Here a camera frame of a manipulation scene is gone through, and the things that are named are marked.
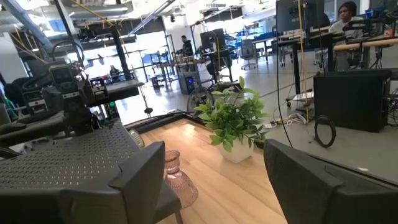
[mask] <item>wheel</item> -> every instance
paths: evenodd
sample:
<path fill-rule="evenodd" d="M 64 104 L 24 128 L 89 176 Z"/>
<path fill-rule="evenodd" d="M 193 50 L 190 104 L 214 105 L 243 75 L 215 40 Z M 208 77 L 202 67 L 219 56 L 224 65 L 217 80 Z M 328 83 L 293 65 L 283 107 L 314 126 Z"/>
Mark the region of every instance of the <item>wheel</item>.
<path fill-rule="evenodd" d="M 205 104 L 207 99 L 210 100 L 211 104 L 214 102 L 213 96 L 210 94 L 209 90 L 203 86 L 194 89 L 188 97 L 187 101 L 187 111 L 195 111 L 195 107 L 200 104 Z"/>

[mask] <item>pink glass vase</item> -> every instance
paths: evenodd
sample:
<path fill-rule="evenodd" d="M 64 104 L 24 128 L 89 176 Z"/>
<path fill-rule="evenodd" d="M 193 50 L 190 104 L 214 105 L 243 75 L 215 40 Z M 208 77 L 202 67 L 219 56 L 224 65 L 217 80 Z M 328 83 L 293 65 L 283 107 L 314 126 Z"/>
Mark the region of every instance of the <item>pink glass vase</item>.
<path fill-rule="evenodd" d="M 198 189 L 191 179 L 180 170 L 180 152 L 166 151 L 165 182 L 177 194 L 182 208 L 188 207 L 198 198 Z"/>

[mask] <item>green leaves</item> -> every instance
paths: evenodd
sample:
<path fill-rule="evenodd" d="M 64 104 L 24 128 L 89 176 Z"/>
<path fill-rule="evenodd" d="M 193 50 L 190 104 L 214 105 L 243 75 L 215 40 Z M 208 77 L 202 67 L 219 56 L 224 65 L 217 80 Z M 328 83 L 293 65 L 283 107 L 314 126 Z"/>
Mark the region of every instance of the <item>green leaves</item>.
<path fill-rule="evenodd" d="M 250 89 L 250 88 L 244 88 L 242 90 L 243 93 L 252 93 L 252 94 L 258 94 L 259 92 L 257 92 L 256 90 Z"/>
<path fill-rule="evenodd" d="M 221 138 L 217 135 L 211 135 L 210 139 L 211 139 L 211 144 L 214 146 L 221 144 L 224 140 L 223 138 Z"/>
<path fill-rule="evenodd" d="M 217 129 L 218 128 L 218 125 L 213 123 L 213 122 L 206 123 L 205 126 L 207 128 L 210 128 L 210 129 Z"/>
<path fill-rule="evenodd" d="M 236 128 L 240 128 L 241 126 L 243 126 L 244 122 L 240 121 L 239 124 L 236 126 Z"/>
<path fill-rule="evenodd" d="M 208 111 L 208 108 L 206 105 L 199 105 L 199 106 L 195 107 L 194 109 L 198 110 L 198 111 L 203 111 L 203 112 Z"/>
<path fill-rule="evenodd" d="M 223 93 L 220 91 L 212 91 L 211 94 L 213 95 L 222 95 Z"/>
<path fill-rule="evenodd" d="M 223 130 L 221 130 L 221 129 L 216 129 L 216 130 L 214 130 L 214 132 L 216 133 L 216 135 L 221 136 L 222 133 L 223 133 Z"/>
<path fill-rule="evenodd" d="M 207 115 L 207 114 L 201 114 L 201 115 L 199 115 L 198 116 L 200 119 L 204 119 L 205 121 L 209 121 L 210 120 L 210 117 Z"/>
<path fill-rule="evenodd" d="M 243 77 L 239 77 L 239 85 L 241 86 L 241 88 L 244 88 L 244 78 Z"/>
<path fill-rule="evenodd" d="M 264 121 L 263 120 L 261 120 L 261 119 L 255 119 L 254 121 L 253 121 L 253 124 L 262 124 Z"/>
<path fill-rule="evenodd" d="M 229 141 L 227 141 L 227 140 L 225 140 L 225 139 L 224 139 L 224 141 L 223 141 L 223 147 L 224 147 L 224 150 L 225 150 L 225 151 L 227 151 L 227 152 L 232 152 L 232 145 L 231 145 L 231 143 L 229 143 Z"/>
<path fill-rule="evenodd" d="M 206 127 L 214 130 L 210 136 L 213 145 L 223 144 L 224 150 L 231 152 L 235 140 L 241 144 L 248 138 L 250 147 L 254 142 L 265 141 L 266 132 L 261 119 L 270 114 L 263 113 L 264 103 L 260 100 L 257 91 L 245 88 L 243 77 L 239 78 L 239 86 L 213 91 L 217 95 L 215 102 L 208 100 L 204 105 L 198 105 L 195 109 L 202 111 L 199 118 L 204 120 Z"/>

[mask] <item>woman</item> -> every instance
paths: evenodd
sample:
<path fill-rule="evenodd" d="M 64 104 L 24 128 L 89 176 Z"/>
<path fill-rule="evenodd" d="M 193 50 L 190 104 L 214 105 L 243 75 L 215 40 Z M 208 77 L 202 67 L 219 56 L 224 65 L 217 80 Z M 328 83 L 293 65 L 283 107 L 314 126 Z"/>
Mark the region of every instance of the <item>woman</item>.
<path fill-rule="evenodd" d="M 111 65 L 111 70 L 109 71 L 109 75 L 112 77 L 112 81 L 117 81 L 119 79 L 118 75 L 120 74 L 119 70 L 117 70 L 113 65 Z"/>
<path fill-rule="evenodd" d="M 329 28 L 329 32 L 343 32 L 343 27 L 350 21 L 362 20 L 361 17 L 356 17 L 356 4 L 353 1 L 345 2 L 338 9 L 340 20 Z M 347 39 L 357 39 L 363 36 L 362 30 L 346 30 L 344 31 Z M 335 45 L 344 44 L 343 41 L 337 42 Z M 369 47 L 363 49 L 363 58 L 359 52 L 335 52 L 336 69 L 349 70 L 350 66 L 359 65 L 362 63 L 362 68 L 369 67 Z"/>

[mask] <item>black computer case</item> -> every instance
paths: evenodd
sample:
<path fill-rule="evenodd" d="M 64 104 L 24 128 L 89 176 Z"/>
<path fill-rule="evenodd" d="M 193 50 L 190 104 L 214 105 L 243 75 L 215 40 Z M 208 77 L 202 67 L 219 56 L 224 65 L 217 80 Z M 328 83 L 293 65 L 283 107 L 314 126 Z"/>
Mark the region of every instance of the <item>black computer case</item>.
<path fill-rule="evenodd" d="M 391 71 L 385 69 L 318 73 L 313 78 L 315 117 L 336 126 L 377 133 L 388 118 Z"/>

